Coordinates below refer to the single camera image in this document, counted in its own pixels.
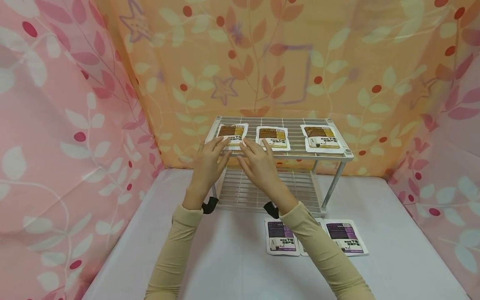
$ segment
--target orange fabric backdrop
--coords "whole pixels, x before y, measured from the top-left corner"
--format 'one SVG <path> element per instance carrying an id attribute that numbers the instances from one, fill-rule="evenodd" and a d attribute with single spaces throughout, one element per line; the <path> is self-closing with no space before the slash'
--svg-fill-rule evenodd
<path id="1" fill-rule="evenodd" d="M 471 0 L 97 1 L 167 167 L 184 168 L 215 116 L 332 118 L 383 176 L 423 112 L 463 75 Z M 306 161 L 283 166 L 310 167 Z M 317 172 L 337 164 L 322 162 Z"/>

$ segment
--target pink fabric backdrop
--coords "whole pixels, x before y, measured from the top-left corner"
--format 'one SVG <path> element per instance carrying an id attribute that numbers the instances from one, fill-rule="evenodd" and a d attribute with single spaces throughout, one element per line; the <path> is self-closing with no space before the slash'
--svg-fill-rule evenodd
<path id="1" fill-rule="evenodd" d="M 119 60 L 88 0 L 0 1 L 2 300 L 81 299 L 163 168 Z"/>
<path id="2" fill-rule="evenodd" d="M 422 128 L 389 179 L 472 299 L 480 299 L 479 70 L 477 56 L 443 101 L 422 115 Z"/>

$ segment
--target shelf rack top tier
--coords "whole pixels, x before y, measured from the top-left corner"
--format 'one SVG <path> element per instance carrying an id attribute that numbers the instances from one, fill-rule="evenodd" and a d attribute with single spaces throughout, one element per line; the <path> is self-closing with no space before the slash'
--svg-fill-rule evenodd
<path id="1" fill-rule="evenodd" d="M 212 128 L 208 133 L 206 142 L 216 137 L 220 124 L 233 125 L 239 123 L 247 123 L 247 137 L 255 141 L 257 126 L 277 126 L 286 127 L 288 129 L 288 139 L 290 141 L 291 150 L 287 152 L 275 151 L 274 155 L 279 159 L 314 159 L 314 160 L 337 160 L 349 162 L 353 160 L 353 153 L 349 149 L 347 143 L 341 136 L 337 127 L 331 119 L 311 119 L 311 118 L 257 118 L 257 117 L 227 117 L 218 116 L 215 118 Z M 305 136 L 302 133 L 300 125 L 326 125 L 334 130 L 340 146 L 344 149 L 343 153 L 312 153 L 305 150 Z M 233 155 L 243 155 L 241 151 L 234 151 Z"/>

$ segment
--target beige sleeve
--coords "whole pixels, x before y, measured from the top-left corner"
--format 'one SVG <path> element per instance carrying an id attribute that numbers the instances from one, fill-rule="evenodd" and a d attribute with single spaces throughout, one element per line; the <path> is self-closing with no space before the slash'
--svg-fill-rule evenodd
<path id="1" fill-rule="evenodd" d="M 202 216 L 202 210 L 187 210 L 181 205 L 177 207 L 167 240 L 150 277 L 145 300 L 177 299 L 193 236 Z"/>
<path id="2" fill-rule="evenodd" d="M 302 243 L 338 300 L 375 300 L 350 259 L 302 203 L 280 219 Z"/>

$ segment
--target white wire grid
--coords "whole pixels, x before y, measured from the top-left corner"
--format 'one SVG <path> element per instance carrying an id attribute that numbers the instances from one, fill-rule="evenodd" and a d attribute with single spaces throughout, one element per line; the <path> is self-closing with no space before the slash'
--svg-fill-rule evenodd
<path id="1" fill-rule="evenodd" d="M 277 126 L 288 128 L 288 140 L 290 141 L 291 150 L 275 151 L 274 155 L 278 159 L 312 159 L 312 160 L 336 160 L 336 161 L 351 161 L 353 154 L 345 143 L 343 137 L 338 132 L 335 124 L 331 119 L 304 119 L 304 118 L 254 118 L 254 117 L 225 117 L 218 116 L 210 129 L 206 141 L 212 140 L 218 131 L 220 124 L 233 125 L 239 123 L 247 123 L 248 131 L 247 137 L 255 140 L 257 126 Z M 334 129 L 334 134 L 344 150 L 341 154 L 325 154 L 312 153 L 305 151 L 305 136 L 302 133 L 300 125 L 326 125 Z M 241 151 L 234 151 L 233 155 L 242 155 Z"/>
<path id="2" fill-rule="evenodd" d="M 278 169 L 280 179 L 314 216 L 324 216 L 318 183 L 309 170 Z M 243 170 L 226 168 L 218 185 L 218 206 L 263 212 L 270 199 L 247 178 Z"/>

